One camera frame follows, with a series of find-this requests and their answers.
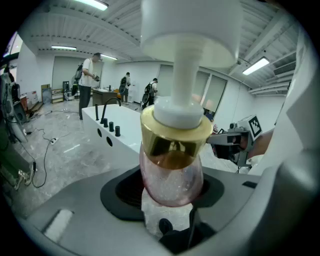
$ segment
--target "man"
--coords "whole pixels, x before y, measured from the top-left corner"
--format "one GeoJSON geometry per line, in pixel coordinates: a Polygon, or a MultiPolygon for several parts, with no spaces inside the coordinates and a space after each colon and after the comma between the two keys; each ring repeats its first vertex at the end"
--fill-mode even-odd
{"type": "Polygon", "coordinates": [[[150,85],[150,90],[149,90],[149,98],[147,99],[147,101],[143,104],[142,109],[145,109],[147,107],[147,103],[149,102],[149,106],[154,104],[155,101],[155,96],[157,91],[157,83],[158,83],[158,79],[154,78],[148,85],[147,87],[150,85]]]}
{"type": "Polygon", "coordinates": [[[91,58],[87,58],[83,62],[82,74],[79,80],[79,118],[82,120],[82,109],[88,107],[91,95],[91,86],[93,81],[99,81],[100,78],[94,75],[94,63],[101,60],[101,54],[95,53],[91,58]]]}
{"type": "Polygon", "coordinates": [[[131,85],[131,79],[130,79],[130,73],[127,72],[125,76],[121,79],[120,85],[123,86],[125,85],[124,92],[121,93],[121,103],[124,103],[124,98],[125,98],[125,104],[129,105],[128,103],[128,94],[129,94],[129,86],[131,85]]]}

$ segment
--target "black knob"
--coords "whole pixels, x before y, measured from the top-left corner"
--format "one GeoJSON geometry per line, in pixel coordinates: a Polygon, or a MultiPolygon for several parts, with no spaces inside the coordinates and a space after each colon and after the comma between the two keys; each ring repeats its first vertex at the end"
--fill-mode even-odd
{"type": "Polygon", "coordinates": [[[115,127],[115,136],[120,137],[120,126],[115,127]]]}
{"type": "Polygon", "coordinates": [[[107,128],[108,127],[108,118],[103,119],[103,127],[107,128]]]}
{"type": "Polygon", "coordinates": [[[109,131],[110,132],[114,132],[115,129],[114,129],[114,122],[109,122],[109,131]]]}
{"type": "Polygon", "coordinates": [[[95,120],[99,121],[99,117],[98,117],[98,104],[95,104],[95,120]]]}

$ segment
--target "black backpack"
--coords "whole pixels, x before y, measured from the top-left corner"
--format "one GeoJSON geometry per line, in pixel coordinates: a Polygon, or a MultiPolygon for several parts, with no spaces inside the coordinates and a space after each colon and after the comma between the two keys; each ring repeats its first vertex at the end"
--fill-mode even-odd
{"type": "Polygon", "coordinates": [[[79,81],[82,75],[82,67],[83,67],[83,63],[76,69],[75,72],[75,76],[74,76],[74,80],[79,81]]]}
{"type": "Polygon", "coordinates": [[[151,92],[151,84],[149,83],[145,88],[144,88],[144,93],[149,94],[151,92]]]}
{"type": "Polygon", "coordinates": [[[124,76],[121,81],[120,81],[120,85],[126,85],[127,84],[127,78],[124,76]]]}

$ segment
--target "ceiling light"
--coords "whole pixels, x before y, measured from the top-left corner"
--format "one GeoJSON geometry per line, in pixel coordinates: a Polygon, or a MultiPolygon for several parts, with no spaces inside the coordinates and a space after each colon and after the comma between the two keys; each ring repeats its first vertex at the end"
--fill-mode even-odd
{"type": "Polygon", "coordinates": [[[51,46],[52,49],[65,49],[65,50],[72,50],[72,51],[75,51],[77,50],[77,48],[75,47],[69,47],[69,46],[51,46]]]}
{"type": "Polygon", "coordinates": [[[107,55],[104,55],[104,54],[101,54],[101,56],[103,56],[103,57],[107,57],[107,58],[110,58],[110,59],[113,59],[113,60],[117,60],[117,58],[110,57],[110,56],[107,56],[107,55]]]}
{"type": "Polygon", "coordinates": [[[99,0],[75,0],[75,1],[84,3],[89,6],[93,6],[95,8],[98,8],[101,11],[104,11],[105,9],[108,8],[107,3],[101,2],[99,0]]]}
{"type": "Polygon", "coordinates": [[[250,75],[251,73],[257,71],[258,69],[261,69],[265,65],[269,64],[269,60],[267,60],[265,57],[262,57],[259,59],[256,63],[254,63],[251,67],[248,67],[245,71],[242,73],[244,75],[250,75]]]}

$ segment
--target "white t-shirt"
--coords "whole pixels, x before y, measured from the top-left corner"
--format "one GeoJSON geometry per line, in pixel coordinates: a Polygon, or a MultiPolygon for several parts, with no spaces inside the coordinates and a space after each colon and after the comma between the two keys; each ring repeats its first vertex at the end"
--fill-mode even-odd
{"type": "Polygon", "coordinates": [[[157,83],[155,81],[151,81],[150,85],[151,85],[151,89],[153,91],[153,96],[155,96],[156,95],[156,90],[157,90],[157,83]]]}
{"type": "MultiPolygon", "coordinates": [[[[93,74],[93,72],[94,72],[94,63],[92,62],[91,58],[87,58],[83,62],[82,69],[87,69],[90,74],[93,74]]],[[[80,78],[80,81],[79,81],[79,85],[91,87],[93,81],[94,81],[94,79],[91,76],[85,75],[82,72],[81,78],[80,78]]]]}
{"type": "Polygon", "coordinates": [[[129,89],[128,84],[131,85],[131,78],[130,78],[130,76],[125,76],[125,77],[126,77],[125,88],[129,89]]]}

